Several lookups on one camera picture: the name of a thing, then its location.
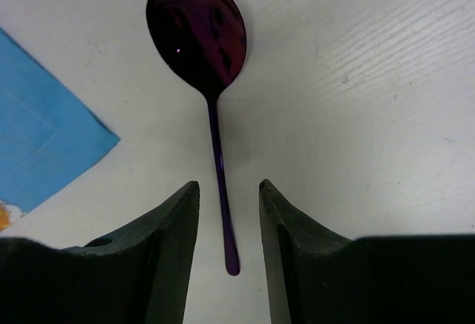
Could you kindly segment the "purple metal spoon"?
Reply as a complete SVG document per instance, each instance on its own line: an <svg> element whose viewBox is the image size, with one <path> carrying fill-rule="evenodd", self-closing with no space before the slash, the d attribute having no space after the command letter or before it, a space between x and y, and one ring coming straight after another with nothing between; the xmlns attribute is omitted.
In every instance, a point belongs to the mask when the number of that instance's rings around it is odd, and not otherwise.
<svg viewBox="0 0 475 324"><path fill-rule="evenodd" d="M226 177L217 103L246 60L246 27L233 0L148 0L149 32L164 62L206 100L212 138L227 272L240 273Z"/></svg>

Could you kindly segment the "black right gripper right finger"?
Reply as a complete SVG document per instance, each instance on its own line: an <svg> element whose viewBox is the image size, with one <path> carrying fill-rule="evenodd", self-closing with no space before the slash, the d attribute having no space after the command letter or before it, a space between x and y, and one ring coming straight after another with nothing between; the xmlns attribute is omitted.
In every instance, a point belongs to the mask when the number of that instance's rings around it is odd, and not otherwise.
<svg viewBox="0 0 475 324"><path fill-rule="evenodd" d="M273 323L472 323L474 236L348 239L259 187Z"/></svg>

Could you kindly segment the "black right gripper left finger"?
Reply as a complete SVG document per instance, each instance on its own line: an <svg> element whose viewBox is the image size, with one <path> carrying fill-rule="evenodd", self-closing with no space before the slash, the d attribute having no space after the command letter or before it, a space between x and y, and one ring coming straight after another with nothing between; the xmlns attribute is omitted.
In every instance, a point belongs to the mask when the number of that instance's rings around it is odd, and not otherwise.
<svg viewBox="0 0 475 324"><path fill-rule="evenodd" d="M181 323L197 239L200 187L87 245L1 239L3 323Z"/></svg>

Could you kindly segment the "blue space print cloth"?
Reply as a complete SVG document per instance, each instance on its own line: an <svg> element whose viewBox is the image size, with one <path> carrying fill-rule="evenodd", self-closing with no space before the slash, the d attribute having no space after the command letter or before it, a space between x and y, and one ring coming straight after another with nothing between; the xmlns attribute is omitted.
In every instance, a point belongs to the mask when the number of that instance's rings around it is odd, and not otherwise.
<svg viewBox="0 0 475 324"><path fill-rule="evenodd" d="M62 190L120 141L1 32L1 229Z"/></svg>

